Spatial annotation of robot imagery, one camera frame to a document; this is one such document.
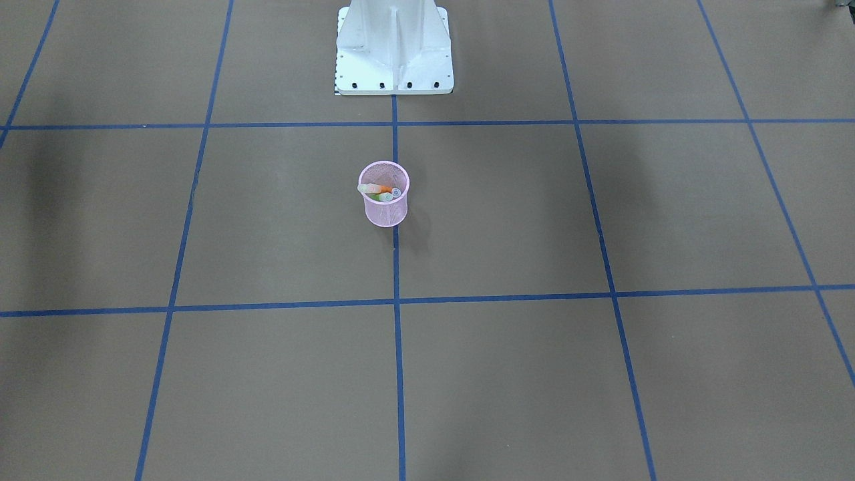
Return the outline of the yellow highlighter pen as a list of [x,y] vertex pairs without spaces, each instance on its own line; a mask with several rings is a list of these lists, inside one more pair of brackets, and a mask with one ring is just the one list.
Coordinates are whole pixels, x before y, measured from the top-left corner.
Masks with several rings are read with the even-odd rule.
[[361,194],[382,194],[383,188],[382,186],[374,183],[361,183],[357,186],[358,192]]

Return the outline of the pink mesh pen holder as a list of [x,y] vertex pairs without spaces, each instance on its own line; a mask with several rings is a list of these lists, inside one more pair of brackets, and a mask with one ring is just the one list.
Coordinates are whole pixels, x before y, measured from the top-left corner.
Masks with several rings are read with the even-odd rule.
[[369,222],[393,228],[408,215],[409,174],[392,161],[372,162],[361,171],[357,181]]

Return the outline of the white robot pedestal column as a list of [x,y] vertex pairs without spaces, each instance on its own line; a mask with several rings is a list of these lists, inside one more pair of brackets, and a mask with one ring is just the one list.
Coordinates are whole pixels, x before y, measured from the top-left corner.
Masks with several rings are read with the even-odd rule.
[[454,90],[451,25],[434,1],[351,1],[337,15],[334,92],[445,95]]

